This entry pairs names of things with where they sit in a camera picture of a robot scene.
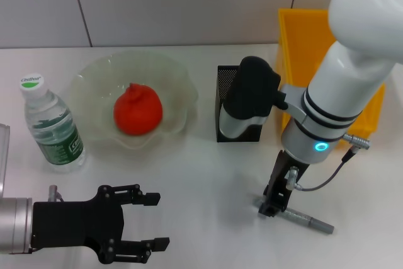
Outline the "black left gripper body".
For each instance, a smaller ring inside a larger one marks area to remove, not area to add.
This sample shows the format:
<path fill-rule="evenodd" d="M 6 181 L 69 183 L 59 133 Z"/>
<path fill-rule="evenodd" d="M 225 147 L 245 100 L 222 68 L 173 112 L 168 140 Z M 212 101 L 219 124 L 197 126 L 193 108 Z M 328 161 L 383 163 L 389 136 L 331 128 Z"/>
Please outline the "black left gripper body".
<path fill-rule="evenodd" d="M 31 247 L 33 249 L 84 246 L 100 263 L 117 260 L 123 234 L 123 210 L 111 186 L 103 185 L 83 202 L 35 202 Z"/>

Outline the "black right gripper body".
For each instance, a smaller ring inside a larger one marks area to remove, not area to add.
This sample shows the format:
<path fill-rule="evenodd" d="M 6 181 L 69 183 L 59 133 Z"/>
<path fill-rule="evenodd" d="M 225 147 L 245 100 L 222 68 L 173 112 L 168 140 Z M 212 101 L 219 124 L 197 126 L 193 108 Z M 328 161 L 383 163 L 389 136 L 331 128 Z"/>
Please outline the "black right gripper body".
<path fill-rule="evenodd" d="M 287 174 L 292 167 L 298 170 L 297 181 L 302 177 L 308 164 L 301 163 L 292 158 L 286 151 L 278 153 L 268 185 L 264 190 L 267 202 L 287 202 L 290 199 L 291 191 L 286 189 Z"/>

